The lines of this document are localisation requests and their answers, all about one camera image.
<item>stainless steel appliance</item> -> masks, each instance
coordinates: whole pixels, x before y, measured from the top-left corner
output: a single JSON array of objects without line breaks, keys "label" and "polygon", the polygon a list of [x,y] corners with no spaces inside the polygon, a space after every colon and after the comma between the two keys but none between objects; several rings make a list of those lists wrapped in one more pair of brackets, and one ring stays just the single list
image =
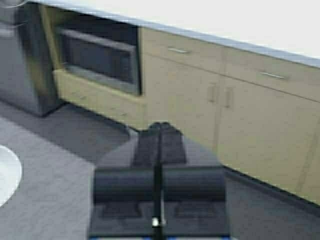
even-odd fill
[{"label": "stainless steel appliance", "polygon": [[140,95],[138,27],[80,15],[57,28],[65,68],[124,92]]},{"label": "stainless steel appliance", "polygon": [[36,3],[0,5],[0,100],[43,116],[59,100]]}]

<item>white plate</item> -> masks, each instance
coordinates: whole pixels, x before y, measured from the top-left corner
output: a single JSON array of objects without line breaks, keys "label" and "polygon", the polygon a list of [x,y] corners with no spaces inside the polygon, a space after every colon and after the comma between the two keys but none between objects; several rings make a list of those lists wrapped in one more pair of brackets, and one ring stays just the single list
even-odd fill
[{"label": "white plate", "polygon": [[0,145],[0,207],[15,193],[21,176],[22,166],[17,155]]}]

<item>baseboard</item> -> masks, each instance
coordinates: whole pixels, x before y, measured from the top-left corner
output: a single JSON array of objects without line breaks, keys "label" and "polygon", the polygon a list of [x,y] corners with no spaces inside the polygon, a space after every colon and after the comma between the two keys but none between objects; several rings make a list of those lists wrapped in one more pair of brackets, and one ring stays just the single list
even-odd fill
[{"label": "baseboard", "polygon": [[278,187],[272,186],[268,183],[260,181],[256,178],[250,177],[246,174],[243,174],[239,171],[231,169],[227,166],[224,166],[225,173],[227,177],[241,181],[244,184],[249,185],[252,188],[257,189],[265,194],[271,195],[287,204],[291,204],[299,209],[302,209],[310,214],[320,217],[320,206],[310,202],[306,199],[303,199],[297,195],[284,191]]}]

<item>light wood cabinet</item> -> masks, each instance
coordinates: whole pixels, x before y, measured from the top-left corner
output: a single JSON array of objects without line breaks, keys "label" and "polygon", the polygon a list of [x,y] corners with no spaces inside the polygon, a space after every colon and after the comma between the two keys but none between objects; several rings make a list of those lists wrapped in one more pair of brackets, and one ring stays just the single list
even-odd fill
[{"label": "light wood cabinet", "polygon": [[320,123],[316,133],[318,138],[314,157],[307,162],[299,195],[320,205]]},{"label": "light wood cabinet", "polygon": [[320,69],[225,48],[225,75],[320,102]]},{"label": "light wood cabinet", "polygon": [[220,76],[148,54],[143,65],[148,123],[170,122],[212,150]]},{"label": "light wood cabinet", "polygon": [[225,77],[217,153],[227,166],[291,193],[313,150],[320,104]]},{"label": "light wood cabinet", "polygon": [[59,96],[138,130],[147,127],[144,98],[89,81],[60,69],[54,71]]}]

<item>cabinet door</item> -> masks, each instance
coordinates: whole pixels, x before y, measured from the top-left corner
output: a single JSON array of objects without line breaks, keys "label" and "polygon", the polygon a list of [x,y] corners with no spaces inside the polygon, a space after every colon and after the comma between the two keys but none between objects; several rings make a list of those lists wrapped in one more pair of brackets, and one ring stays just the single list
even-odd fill
[{"label": "cabinet door", "polygon": [[151,55],[143,58],[149,124],[168,121],[212,150],[219,75]]},{"label": "cabinet door", "polygon": [[218,156],[227,166],[296,193],[320,104],[225,78]]},{"label": "cabinet door", "polygon": [[318,139],[315,155],[307,164],[304,182],[299,195],[320,205],[320,139]]}]

